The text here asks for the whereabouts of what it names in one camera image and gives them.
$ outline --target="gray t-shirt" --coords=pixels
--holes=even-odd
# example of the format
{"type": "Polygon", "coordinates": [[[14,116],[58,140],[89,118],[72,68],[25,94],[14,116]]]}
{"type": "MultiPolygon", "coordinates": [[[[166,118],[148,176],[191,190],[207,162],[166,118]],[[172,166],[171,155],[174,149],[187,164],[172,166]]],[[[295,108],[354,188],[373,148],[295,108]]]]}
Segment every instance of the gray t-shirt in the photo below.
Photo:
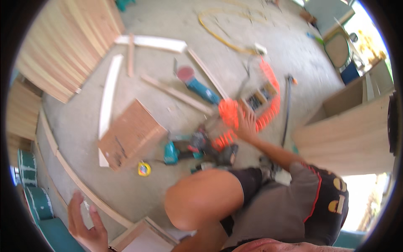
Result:
{"type": "Polygon", "coordinates": [[[290,166],[290,174],[290,186],[268,183],[233,215],[233,233],[225,248],[260,238],[317,245],[335,242],[348,211],[346,184],[331,172],[297,162],[290,166]]]}

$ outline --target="yellow cable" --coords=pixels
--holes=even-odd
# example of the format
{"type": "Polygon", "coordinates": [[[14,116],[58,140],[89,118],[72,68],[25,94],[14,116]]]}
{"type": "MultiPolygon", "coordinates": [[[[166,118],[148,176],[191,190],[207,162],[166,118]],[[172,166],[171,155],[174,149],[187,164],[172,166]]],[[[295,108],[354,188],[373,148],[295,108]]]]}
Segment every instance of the yellow cable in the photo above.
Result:
{"type": "MultiPolygon", "coordinates": [[[[236,3],[236,2],[232,2],[230,0],[224,0],[227,3],[231,3],[231,4],[235,4],[235,5],[239,5],[243,8],[247,8],[248,10],[251,10],[248,8],[247,5],[241,4],[241,3],[236,3]]],[[[253,10],[257,13],[259,13],[260,15],[262,15],[265,20],[267,20],[267,18],[264,16],[264,14],[259,11],[259,10],[253,10]]],[[[229,42],[227,42],[226,40],[224,40],[222,37],[218,36],[216,33],[214,33],[212,30],[210,30],[209,28],[207,28],[207,26],[204,25],[203,21],[202,21],[202,17],[207,15],[207,14],[212,14],[212,13],[227,13],[227,14],[235,14],[238,15],[240,17],[246,18],[246,19],[250,19],[250,20],[254,20],[260,23],[263,23],[263,21],[261,19],[255,19],[253,16],[245,14],[243,12],[239,12],[239,11],[230,11],[230,10],[224,10],[224,9],[219,9],[219,8],[212,8],[212,9],[207,9],[203,12],[200,12],[198,15],[199,18],[199,23],[204,27],[204,29],[206,29],[206,31],[208,31],[211,35],[213,35],[213,37],[215,37],[216,39],[218,39],[221,43],[223,43],[224,45],[228,46],[229,48],[232,48],[233,50],[240,52],[240,53],[248,53],[248,54],[252,54],[252,55],[258,55],[258,53],[253,50],[253,49],[246,49],[246,48],[240,48],[236,45],[233,45],[229,42]]]]}

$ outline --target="orange coiled air hose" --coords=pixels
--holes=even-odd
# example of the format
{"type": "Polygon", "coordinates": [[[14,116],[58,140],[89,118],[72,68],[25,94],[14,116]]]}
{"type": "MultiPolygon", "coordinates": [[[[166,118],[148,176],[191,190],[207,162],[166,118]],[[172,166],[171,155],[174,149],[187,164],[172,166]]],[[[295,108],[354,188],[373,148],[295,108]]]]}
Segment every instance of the orange coiled air hose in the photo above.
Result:
{"type": "MultiPolygon", "coordinates": [[[[259,64],[260,69],[263,71],[264,75],[273,85],[273,87],[277,91],[277,95],[272,99],[270,107],[263,112],[256,120],[256,131],[260,131],[264,129],[271,120],[278,114],[280,111],[280,85],[274,75],[274,72],[270,65],[263,60],[259,64]]],[[[223,99],[218,105],[218,111],[220,112],[220,116],[224,123],[227,126],[233,127],[235,129],[238,128],[238,114],[237,114],[238,102],[232,99],[223,99]]],[[[225,146],[233,143],[233,138],[237,139],[237,135],[234,133],[232,129],[227,132],[221,134],[216,139],[212,141],[212,146],[221,151],[225,146]]]]}

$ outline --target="hand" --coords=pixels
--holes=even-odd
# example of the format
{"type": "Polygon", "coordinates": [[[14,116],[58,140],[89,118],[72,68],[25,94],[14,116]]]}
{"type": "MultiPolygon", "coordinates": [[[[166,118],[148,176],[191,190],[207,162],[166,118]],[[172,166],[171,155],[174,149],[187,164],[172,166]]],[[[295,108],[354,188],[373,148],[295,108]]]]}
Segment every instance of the hand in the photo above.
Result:
{"type": "Polygon", "coordinates": [[[257,139],[256,133],[256,115],[250,110],[245,111],[238,106],[238,129],[234,129],[235,134],[245,142],[251,142],[257,139]]]}
{"type": "Polygon", "coordinates": [[[68,206],[69,215],[69,232],[81,244],[86,246],[91,252],[107,252],[108,249],[108,232],[102,224],[101,218],[94,205],[89,208],[92,223],[94,226],[88,230],[84,225],[81,216],[80,204],[84,198],[81,192],[76,190],[73,198],[68,206]]]}

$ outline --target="yellow tape measure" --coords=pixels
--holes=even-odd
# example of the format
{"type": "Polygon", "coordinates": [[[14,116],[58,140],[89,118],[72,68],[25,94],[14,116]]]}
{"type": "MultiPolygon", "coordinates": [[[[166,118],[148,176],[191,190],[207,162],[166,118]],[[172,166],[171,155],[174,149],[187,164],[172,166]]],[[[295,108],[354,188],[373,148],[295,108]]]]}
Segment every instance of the yellow tape measure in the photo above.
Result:
{"type": "Polygon", "coordinates": [[[146,176],[150,175],[150,173],[151,173],[150,165],[143,161],[139,162],[137,169],[138,169],[139,175],[143,176],[143,177],[146,177],[146,176]]]}

